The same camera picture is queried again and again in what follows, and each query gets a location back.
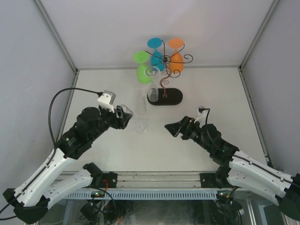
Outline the clear champagne flute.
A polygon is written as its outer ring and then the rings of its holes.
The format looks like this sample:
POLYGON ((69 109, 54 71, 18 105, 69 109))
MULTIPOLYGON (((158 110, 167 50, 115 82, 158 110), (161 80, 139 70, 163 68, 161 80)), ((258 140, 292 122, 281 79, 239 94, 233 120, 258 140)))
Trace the clear champagne flute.
POLYGON ((144 75, 151 79, 151 82, 150 82, 150 87, 149 87, 149 90, 148 90, 148 100, 150 102, 157 102, 158 101, 158 95, 159 95, 159 92, 158 92, 158 87, 157 85, 154 83, 154 80, 155 78, 160 74, 160 70, 158 67, 156 66, 150 66, 150 67, 147 67, 144 71, 144 75))
POLYGON ((142 120, 137 118, 133 111, 131 109, 129 109, 126 105, 121 105, 124 112, 129 113, 132 115, 132 118, 129 121, 129 124, 135 129, 136 132, 138 133, 144 133, 147 131, 148 128, 148 124, 142 120))

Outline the orange plastic wine glass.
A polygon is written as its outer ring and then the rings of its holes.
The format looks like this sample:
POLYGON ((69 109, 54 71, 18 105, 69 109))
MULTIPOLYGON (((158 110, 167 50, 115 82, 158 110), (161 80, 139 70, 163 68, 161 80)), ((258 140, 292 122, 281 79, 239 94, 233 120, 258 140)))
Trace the orange plastic wine glass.
POLYGON ((183 71, 183 57, 179 53, 179 50, 184 46, 184 41, 180 38, 173 38, 168 42, 170 48, 174 49, 174 53, 171 55, 169 68, 172 73, 179 74, 183 71))

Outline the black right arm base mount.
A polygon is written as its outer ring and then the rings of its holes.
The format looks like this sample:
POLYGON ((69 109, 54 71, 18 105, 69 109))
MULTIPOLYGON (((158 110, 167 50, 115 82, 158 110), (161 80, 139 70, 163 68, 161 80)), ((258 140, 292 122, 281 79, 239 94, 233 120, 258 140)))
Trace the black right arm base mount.
POLYGON ((202 188, 222 188, 217 182, 215 173, 212 172, 201 173, 200 182, 202 188))

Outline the clear upside-down glass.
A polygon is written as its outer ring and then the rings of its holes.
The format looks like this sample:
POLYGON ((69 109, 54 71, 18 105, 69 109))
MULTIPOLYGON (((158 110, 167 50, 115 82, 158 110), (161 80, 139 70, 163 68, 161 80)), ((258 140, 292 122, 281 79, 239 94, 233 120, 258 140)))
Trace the clear upside-down glass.
POLYGON ((144 116, 147 112, 145 98, 142 90, 136 93, 136 112, 140 116, 144 116))

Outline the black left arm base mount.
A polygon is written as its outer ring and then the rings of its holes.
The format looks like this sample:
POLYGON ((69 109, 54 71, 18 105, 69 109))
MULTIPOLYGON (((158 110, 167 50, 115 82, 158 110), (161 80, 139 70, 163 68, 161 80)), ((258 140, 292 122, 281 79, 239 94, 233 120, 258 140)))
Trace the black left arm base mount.
POLYGON ((101 180, 97 179, 94 186, 104 190, 109 188, 116 188, 118 181, 118 174, 115 172, 105 172, 102 174, 101 180))

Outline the clear champagne flute back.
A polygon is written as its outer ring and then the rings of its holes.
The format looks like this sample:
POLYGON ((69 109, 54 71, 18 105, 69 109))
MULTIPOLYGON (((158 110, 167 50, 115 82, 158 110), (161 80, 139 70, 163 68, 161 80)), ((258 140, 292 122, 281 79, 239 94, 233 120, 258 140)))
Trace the clear champagne flute back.
POLYGON ((136 132, 138 133, 144 133, 147 131, 148 128, 148 124, 142 120, 137 118, 133 111, 131 109, 129 109, 126 105, 121 105, 124 112, 129 113, 132 115, 132 118, 129 121, 129 124, 135 129, 136 132))

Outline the clear champagne flute front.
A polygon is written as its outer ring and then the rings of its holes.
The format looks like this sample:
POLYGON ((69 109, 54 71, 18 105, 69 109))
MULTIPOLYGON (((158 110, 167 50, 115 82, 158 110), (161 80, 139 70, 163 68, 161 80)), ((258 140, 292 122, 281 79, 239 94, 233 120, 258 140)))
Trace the clear champagne flute front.
POLYGON ((157 102, 158 101, 158 95, 159 95, 159 92, 158 92, 158 87, 157 85, 154 83, 154 80, 155 78, 160 74, 160 70, 158 67, 156 66, 150 66, 150 67, 147 67, 144 71, 144 75, 151 79, 151 82, 150 82, 150 87, 149 87, 149 90, 148 90, 148 100, 150 102, 157 102))

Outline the blue plastic wine glass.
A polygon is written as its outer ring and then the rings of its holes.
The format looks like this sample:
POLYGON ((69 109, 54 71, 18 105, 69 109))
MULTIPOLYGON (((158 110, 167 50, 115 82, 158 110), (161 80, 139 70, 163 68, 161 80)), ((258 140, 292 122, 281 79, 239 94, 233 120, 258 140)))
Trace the blue plastic wine glass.
POLYGON ((158 51, 158 48, 162 45, 162 40, 160 38, 151 38, 147 42, 147 46, 154 50, 150 58, 150 65, 157 67, 160 71, 163 71, 165 66, 162 63, 162 53, 158 51))

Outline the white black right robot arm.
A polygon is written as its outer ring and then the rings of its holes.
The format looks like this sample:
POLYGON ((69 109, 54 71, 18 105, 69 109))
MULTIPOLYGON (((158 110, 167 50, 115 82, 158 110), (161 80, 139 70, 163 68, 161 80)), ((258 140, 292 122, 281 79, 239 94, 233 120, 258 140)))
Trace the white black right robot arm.
POLYGON ((300 219, 300 175, 278 171, 248 156, 238 147, 222 139, 213 124, 201 125, 199 119, 185 116, 166 124, 173 136, 193 140, 219 165, 215 181, 220 187, 229 185, 249 190, 275 204, 289 218, 300 219))

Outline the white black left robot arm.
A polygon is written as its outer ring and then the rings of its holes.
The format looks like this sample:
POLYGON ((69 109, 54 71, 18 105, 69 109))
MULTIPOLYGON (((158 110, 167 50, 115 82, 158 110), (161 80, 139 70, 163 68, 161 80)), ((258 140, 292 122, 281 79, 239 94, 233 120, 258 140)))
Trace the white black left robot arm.
POLYGON ((15 217, 33 224, 70 193, 85 187, 98 188, 103 182, 103 172, 95 163, 85 164, 82 170, 56 184, 54 181, 105 131, 109 128, 125 129, 132 117, 120 105, 112 111, 102 107, 85 108, 32 176, 19 187, 4 191, 3 196, 13 206, 15 217))

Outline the green plastic wine glass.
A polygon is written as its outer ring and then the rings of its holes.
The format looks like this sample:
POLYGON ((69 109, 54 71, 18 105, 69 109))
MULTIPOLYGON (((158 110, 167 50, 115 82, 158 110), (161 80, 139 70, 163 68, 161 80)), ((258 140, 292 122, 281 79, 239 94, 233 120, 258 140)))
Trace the green plastic wine glass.
POLYGON ((145 51, 138 51, 134 54, 133 60, 139 64, 136 74, 140 84, 148 84, 151 82, 151 78, 145 75, 145 70, 148 68, 146 62, 149 60, 149 55, 145 51))

